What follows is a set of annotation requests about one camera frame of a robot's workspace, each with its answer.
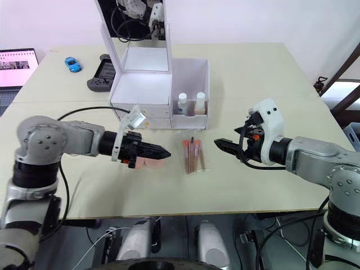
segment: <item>bottle with white cap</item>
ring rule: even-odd
[[[205,94],[202,92],[196,95],[195,115],[196,114],[205,114]]]
[[[185,93],[179,94],[178,112],[187,115],[187,95]]]

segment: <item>table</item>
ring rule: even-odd
[[[98,54],[91,56],[90,51]],[[98,55],[103,52],[105,48],[101,46],[97,49],[94,46],[61,48],[50,52],[40,63],[15,102],[0,118],[0,185],[5,187],[11,176],[12,157],[19,145],[16,127],[23,119],[36,114],[57,118],[80,107],[107,105],[105,93],[93,93],[86,88],[86,80],[95,73],[100,62]],[[82,64],[87,61],[92,72],[59,73],[57,62],[63,66],[63,58],[68,55],[76,57]],[[63,167],[73,197],[68,217],[282,212],[318,208],[328,194],[325,188],[286,171],[250,169],[235,157],[221,152],[213,143],[217,138],[238,141],[239,135],[233,129],[244,124],[249,108],[271,96],[285,119],[286,137],[310,137],[352,149],[285,46],[277,43],[179,44],[173,46],[173,56],[210,60],[210,127],[202,132],[209,170],[185,174],[179,166],[183,161],[181,150],[174,141],[176,131],[139,130],[144,141],[160,144],[172,153],[166,166],[136,171],[111,162],[108,156],[64,155]],[[53,84],[55,73],[62,79]],[[41,85],[38,83],[40,78],[44,80]],[[57,93],[66,85],[65,80],[71,84],[62,94]],[[119,126],[111,110],[80,112],[67,119],[100,124],[111,131],[117,131]],[[61,181],[57,195],[65,198]],[[1,202],[4,196],[5,188],[0,190]]]

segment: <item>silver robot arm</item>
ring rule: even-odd
[[[252,168],[264,169],[248,160],[282,164],[285,167],[265,169],[286,169],[330,190],[323,263],[337,260],[360,267],[360,153],[315,139],[284,137],[284,119],[270,98],[250,109],[245,125],[235,131],[241,134],[239,145],[227,139],[217,139],[215,144]]]
[[[28,269],[34,263],[41,235],[51,232],[60,212],[57,172],[66,154],[116,156],[130,168],[136,157],[163,159],[170,153],[142,142],[135,132],[118,134],[82,121],[62,122],[44,116],[24,120],[17,129],[13,177],[1,218],[0,268]]]

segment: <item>white device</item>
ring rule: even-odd
[[[284,137],[285,121],[272,98],[268,98],[256,104],[249,110],[249,114],[251,115],[257,111],[264,120],[262,128],[266,134],[261,149],[261,161],[266,165],[273,165],[274,162],[270,161],[269,158],[270,147],[273,141],[280,141]]]
[[[210,117],[210,69],[207,59],[173,58],[170,30],[166,20],[166,1],[154,4],[150,21],[163,21],[166,40],[131,42],[127,47],[111,36],[107,14],[101,1],[96,4],[102,19],[101,34],[111,57],[116,76],[111,87],[111,106],[130,110],[138,104],[146,119],[139,128],[206,129]],[[187,116],[178,112],[178,96],[187,95],[195,105],[196,95],[206,95],[206,114]],[[124,114],[117,111],[121,119]]]

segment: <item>white panel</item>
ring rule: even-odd
[[[129,47],[125,70],[168,71],[166,48]]]
[[[173,115],[173,128],[174,129],[205,129],[208,122],[207,115]]]
[[[114,106],[131,110],[134,104],[119,104],[115,103]],[[147,118],[170,118],[169,105],[139,105],[139,109]]]
[[[171,92],[171,74],[123,73],[111,97],[111,103],[167,105]]]

